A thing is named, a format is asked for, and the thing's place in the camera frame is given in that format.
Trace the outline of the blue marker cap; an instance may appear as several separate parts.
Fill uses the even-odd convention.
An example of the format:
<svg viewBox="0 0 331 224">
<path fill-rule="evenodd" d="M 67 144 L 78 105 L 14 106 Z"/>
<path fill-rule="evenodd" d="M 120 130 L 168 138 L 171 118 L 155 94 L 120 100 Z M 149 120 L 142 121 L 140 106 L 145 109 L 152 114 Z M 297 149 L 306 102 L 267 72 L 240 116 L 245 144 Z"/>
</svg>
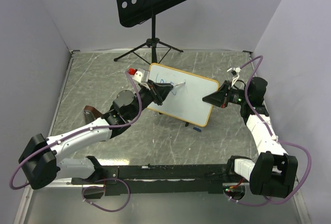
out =
<svg viewBox="0 0 331 224">
<path fill-rule="evenodd" d="M 193 127 L 193 130 L 197 131 L 197 132 L 202 132 L 202 130 L 198 127 Z"/>
</svg>

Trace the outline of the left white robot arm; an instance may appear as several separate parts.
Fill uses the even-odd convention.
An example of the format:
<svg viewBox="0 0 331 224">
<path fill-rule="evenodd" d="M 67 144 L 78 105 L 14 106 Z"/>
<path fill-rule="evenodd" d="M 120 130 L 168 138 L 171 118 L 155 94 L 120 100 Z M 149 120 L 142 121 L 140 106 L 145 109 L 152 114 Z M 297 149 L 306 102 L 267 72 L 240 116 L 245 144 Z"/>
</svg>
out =
<svg viewBox="0 0 331 224">
<path fill-rule="evenodd" d="M 95 184 L 102 178 L 102 166 L 89 156 L 70 159 L 78 150 L 101 141 L 113 139 L 125 132 L 138 120 L 151 103 L 163 104 L 174 86 L 149 80 L 147 87 L 119 92 L 108 112 L 80 128 L 62 135 L 45 138 L 34 135 L 19 158 L 27 184 L 40 189 L 54 180 L 77 177 Z"/>
</svg>

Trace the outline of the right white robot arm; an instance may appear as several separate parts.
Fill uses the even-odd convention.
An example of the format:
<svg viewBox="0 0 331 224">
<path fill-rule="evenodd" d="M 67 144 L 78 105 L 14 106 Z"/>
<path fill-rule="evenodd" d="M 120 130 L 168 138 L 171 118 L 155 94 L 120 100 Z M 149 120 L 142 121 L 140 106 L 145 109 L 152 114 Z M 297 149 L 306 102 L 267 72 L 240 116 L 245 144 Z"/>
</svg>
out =
<svg viewBox="0 0 331 224">
<path fill-rule="evenodd" d="M 258 151 L 252 161 L 242 156 L 228 160 L 225 174 L 232 182 L 244 178 L 254 195 L 286 198 L 293 190 L 298 167 L 296 157 L 288 155 L 272 129 L 264 105 L 267 81 L 254 77 L 244 89 L 224 81 L 219 89 L 202 98 L 203 102 L 225 108 L 229 103 L 240 106 L 240 115 L 251 132 Z"/>
</svg>

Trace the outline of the orange framed whiteboard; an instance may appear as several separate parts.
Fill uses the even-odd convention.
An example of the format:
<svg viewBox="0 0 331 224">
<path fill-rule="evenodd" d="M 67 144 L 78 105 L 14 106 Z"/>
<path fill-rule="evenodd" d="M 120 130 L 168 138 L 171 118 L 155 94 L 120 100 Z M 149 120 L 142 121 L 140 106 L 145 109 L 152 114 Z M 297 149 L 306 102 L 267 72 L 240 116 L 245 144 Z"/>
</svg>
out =
<svg viewBox="0 0 331 224">
<path fill-rule="evenodd" d="M 161 106 L 151 103 L 148 109 L 196 126 L 207 125 L 213 106 L 202 98 L 219 88 L 216 80 L 156 63 L 149 70 L 149 78 L 156 83 L 186 83 L 175 87 Z"/>
</svg>

